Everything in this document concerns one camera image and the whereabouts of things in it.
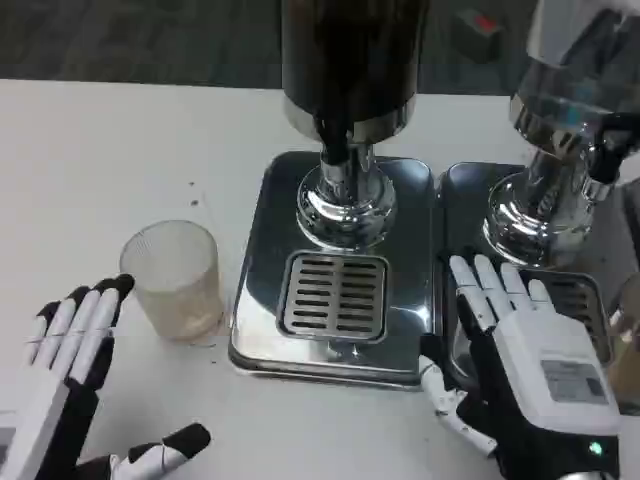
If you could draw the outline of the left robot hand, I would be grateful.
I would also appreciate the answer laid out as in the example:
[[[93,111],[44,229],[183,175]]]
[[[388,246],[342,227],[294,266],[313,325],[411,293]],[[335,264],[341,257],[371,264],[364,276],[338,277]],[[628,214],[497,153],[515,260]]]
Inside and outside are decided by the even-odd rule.
[[[82,462],[79,457],[110,371],[129,274],[79,286],[32,320],[15,375],[1,387],[4,479],[163,479],[211,443],[200,423]]]

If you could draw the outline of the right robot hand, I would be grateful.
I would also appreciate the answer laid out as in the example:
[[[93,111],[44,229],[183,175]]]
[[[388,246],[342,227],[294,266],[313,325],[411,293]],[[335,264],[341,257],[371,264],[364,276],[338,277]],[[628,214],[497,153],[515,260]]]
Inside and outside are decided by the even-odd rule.
[[[621,415],[586,327],[544,283],[482,254],[448,259],[476,391],[446,373],[443,341],[420,340],[433,412],[496,461],[505,479],[618,479]]]

